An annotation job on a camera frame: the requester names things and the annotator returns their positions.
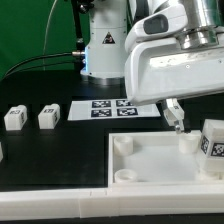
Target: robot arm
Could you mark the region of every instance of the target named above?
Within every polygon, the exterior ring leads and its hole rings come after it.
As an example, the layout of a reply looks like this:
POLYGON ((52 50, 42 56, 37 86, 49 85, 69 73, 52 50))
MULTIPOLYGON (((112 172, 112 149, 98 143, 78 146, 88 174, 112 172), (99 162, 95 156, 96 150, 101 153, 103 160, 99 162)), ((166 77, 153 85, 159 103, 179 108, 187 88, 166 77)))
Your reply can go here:
POLYGON ((127 96, 135 105, 161 102, 168 124, 183 132, 177 99, 224 91, 224 4, 156 0, 149 8, 126 39, 127 96))

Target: cube with marker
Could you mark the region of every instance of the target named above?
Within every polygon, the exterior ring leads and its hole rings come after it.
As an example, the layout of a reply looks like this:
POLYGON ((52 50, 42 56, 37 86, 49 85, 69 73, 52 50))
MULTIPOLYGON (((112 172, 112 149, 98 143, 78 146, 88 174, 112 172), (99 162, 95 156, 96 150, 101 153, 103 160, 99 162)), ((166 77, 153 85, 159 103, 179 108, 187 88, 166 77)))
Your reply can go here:
POLYGON ((60 119, 60 106, 47 105, 38 115, 40 129, 54 129, 60 119))
POLYGON ((201 170, 224 172, 224 121, 205 120, 196 160, 201 170))
POLYGON ((7 131, 19 131, 27 120, 27 108, 23 105, 11 107, 5 115, 5 127, 7 131))

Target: black table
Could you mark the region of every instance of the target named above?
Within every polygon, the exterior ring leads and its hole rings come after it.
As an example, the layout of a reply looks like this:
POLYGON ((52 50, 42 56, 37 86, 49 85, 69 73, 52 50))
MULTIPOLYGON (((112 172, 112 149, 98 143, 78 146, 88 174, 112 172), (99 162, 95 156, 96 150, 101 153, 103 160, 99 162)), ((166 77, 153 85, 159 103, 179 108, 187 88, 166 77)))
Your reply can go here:
MULTIPOLYGON (((4 159, 0 163, 0 191, 106 187, 108 135, 116 132, 167 131, 160 118, 67 121, 74 100, 125 98, 125 87, 84 83, 74 71, 24 72, 0 83, 0 137, 4 159), (61 119, 54 130, 40 130, 38 114, 57 103, 61 119), (28 121, 22 131, 6 132, 4 116, 12 106, 25 105, 28 121)), ((181 101, 192 130, 201 130, 205 119, 224 120, 224 95, 181 101)), ((74 219, 77 223, 179 223, 224 221, 224 215, 145 216, 74 219)), ((62 220, 61 223, 73 223, 62 220)))

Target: green backdrop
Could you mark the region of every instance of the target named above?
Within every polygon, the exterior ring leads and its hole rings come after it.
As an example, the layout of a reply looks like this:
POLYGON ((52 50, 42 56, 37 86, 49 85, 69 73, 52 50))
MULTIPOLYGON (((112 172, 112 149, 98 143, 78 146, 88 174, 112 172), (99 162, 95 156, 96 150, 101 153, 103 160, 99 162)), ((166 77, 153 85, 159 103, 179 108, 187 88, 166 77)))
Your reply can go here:
MULTIPOLYGON (((0 77, 16 63, 43 54, 47 21, 55 0, 0 0, 0 77)), ((81 16, 85 42, 88 15, 81 16)), ((46 54, 75 49, 70 0, 57 0, 46 41, 46 54)), ((72 65, 60 66, 71 69, 72 65)))

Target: white paper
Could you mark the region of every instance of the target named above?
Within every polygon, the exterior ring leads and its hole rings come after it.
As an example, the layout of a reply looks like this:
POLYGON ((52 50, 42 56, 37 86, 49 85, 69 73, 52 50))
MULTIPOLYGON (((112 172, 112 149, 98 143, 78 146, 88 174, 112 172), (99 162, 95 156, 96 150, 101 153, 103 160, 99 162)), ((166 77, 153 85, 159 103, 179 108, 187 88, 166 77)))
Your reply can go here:
POLYGON ((160 117, 155 104, 135 107, 127 99, 73 101, 69 121, 160 117))

